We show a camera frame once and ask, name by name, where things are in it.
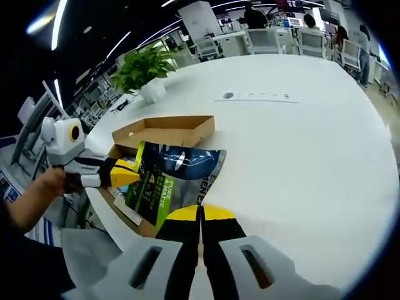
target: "floor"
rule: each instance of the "floor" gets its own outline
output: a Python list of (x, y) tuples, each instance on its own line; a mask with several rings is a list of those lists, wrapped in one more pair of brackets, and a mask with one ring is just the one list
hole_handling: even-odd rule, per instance
[(362, 87), (362, 89), (381, 115), (384, 124), (390, 130), (397, 165), (400, 166), (400, 105), (391, 95), (384, 97), (379, 91), (379, 85), (376, 82), (370, 84), (368, 88)]

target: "desk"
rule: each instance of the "desk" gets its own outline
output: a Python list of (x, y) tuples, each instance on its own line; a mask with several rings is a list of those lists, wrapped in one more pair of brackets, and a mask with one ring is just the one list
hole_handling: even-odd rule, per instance
[(386, 67), (383, 63), (381, 63), (381, 62), (379, 62), (379, 61), (377, 61), (377, 60), (375, 59), (374, 79), (376, 80), (376, 82), (377, 82), (380, 86), (383, 85), (383, 82), (381, 82), (381, 79), (382, 79), (382, 70), (383, 70), (383, 69), (388, 70), (387, 67)]
[[(248, 235), (287, 254), (312, 283), (355, 283), (392, 228), (399, 184), (388, 131), (356, 82), (335, 62), (278, 54), (168, 76), (163, 101), (106, 114), (86, 146), (107, 153), (111, 133), (142, 118), (214, 115), (216, 132), (200, 146), (227, 149), (227, 158), (205, 201), (232, 210)], [(228, 91), (289, 93), (300, 103), (215, 101)], [(97, 190), (87, 194), (125, 251), (136, 234)]]
[(245, 31), (214, 36), (212, 40), (217, 41), (221, 45), (226, 58), (249, 54)]
[(285, 47), (287, 54), (297, 54), (294, 52), (293, 36), (290, 28), (275, 27), (277, 32), (277, 38), (281, 46)]

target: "white flower pot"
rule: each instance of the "white flower pot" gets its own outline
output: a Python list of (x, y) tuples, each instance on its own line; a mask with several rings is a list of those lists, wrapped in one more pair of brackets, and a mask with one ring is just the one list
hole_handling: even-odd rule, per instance
[(159, 101), (167, 93), (163, 82), (159, 78), (154, 78), (145, 86), (142, 86), (141, 89), (138, 89), (137, 92), (149, 104)]

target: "ceiling light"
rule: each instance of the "ceiling light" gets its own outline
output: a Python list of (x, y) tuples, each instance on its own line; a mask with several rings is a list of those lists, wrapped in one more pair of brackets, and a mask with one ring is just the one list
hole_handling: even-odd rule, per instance
[(226, 11), (233, 11), (234, 9), (241, 9), (241, 8), (245, 8), (245, 6), (238, 6), (238, 7), (234, 7), (234, 8), (228, 8), (225, 9)]
[(92, 30), (92, 26), (88, 26), (88, 27), (83, 31), (83, 33), (88, 33), (90, 30)]
[(135, 49), (137, 49), (137, 48), (143, 46), (144, 44), (146, 44), (148, 41), (150, 41), (150, 40), (151, 40), (154, 36), (156, 36), (157, 34), (163, 32), (165, 29), (170, 28), (172, 25), (175, 25), (176, 23), (181, 22), (181, 21), (182, 21), (182, 19), (179, 19), (179, 20), (177, 20), (177, 21), (171, 23), (170, 25), (168, 25), (168, 26), (162, 28), (161, 30), (157, 31), (157, 32), (154, 33), (152, 36), (148, 37), (148, 38), (145, 39), (143, 42), (141, 42)]
[(127, 36), (130, 34), (131, 34), (131, 32), (129, 31), (127, 34), (124, 35), (124, 37), (122, 39), (119, 40), (119, 42), (113, 47), (113, 49), (110, 51), (110, 53), (106, 56), (106, 59), (110, 57), (111, 53), (113, 53), (114, 50), (117, 49), (119, 44), (121, 44), (123, 42), (123, 40), (125, 40), (127, 38)]
[(60, 0), (58, 4), (56, 18), (54, 19), (54, 27), (52, 28), (51, 37), (51, 50), (55, 50), (58, 46), (58, 34), (61, 26), (61, 19), (63, 18), (64, 10), (68, 0)]
[(224, 5), (239, 3), (239, 2), (248, 2), (248, 0), (231, 1), (231, 2), (227, 2), (227, 3), (222, 3), (222, 4), (215, 5), (215, 6), (211, 6), (211, 8), (218, 8), (219, 6), (224, 6)]
[(58, 102), (59, 102), (61, 108), (64, 109), (63, 102), (61, 101), (61, 93), (60, 93), (60, 87), (58, 85), (58, 79), (54, 80), (54, 86), (56, 87), (56, 94), (57, 94)]
[(169, 3), (174, 2), (175, 0), (168, 0), (167, 2), (165, 2), (161, 7), (165, 8)]
[(51, 16), (43, 16), (37, 18), (35, 21), (33, 21), (28, 28), (26, 29), (26, 33), (28, 34), (33, 34), (38, 32), (40, 29), (42, 29), (44, 26), (49, 24), (51, 20), (53, 20), (54, 15)]
[(325, 7), (325, 5), (323, 5), (323, 4), (319, 4), (319, 3), (315, 3), (315, 2), (311, 2), (311, 1), (307, 1), (307, 0), (301, 0), (301, 2), (318, 5), (318, 6), (321, 6), (322, 8)]

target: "open cardboard box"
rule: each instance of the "open cardboard box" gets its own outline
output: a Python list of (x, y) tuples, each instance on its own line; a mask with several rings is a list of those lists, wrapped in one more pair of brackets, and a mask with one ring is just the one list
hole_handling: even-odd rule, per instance
[[(172, 146), (194, 147), (215, 130), (213, 116), (152, 117), (125, 126), (112, 133), (114, 146), (108, 155), (112, 158), (136, 155), (141, 141)], [(114, 196), (104, 188), (99, 189), (111, 209), (131, 229), (141, 236), (155, 237), (155, 226), (143, 219), (134, 224), (115, 205)]]

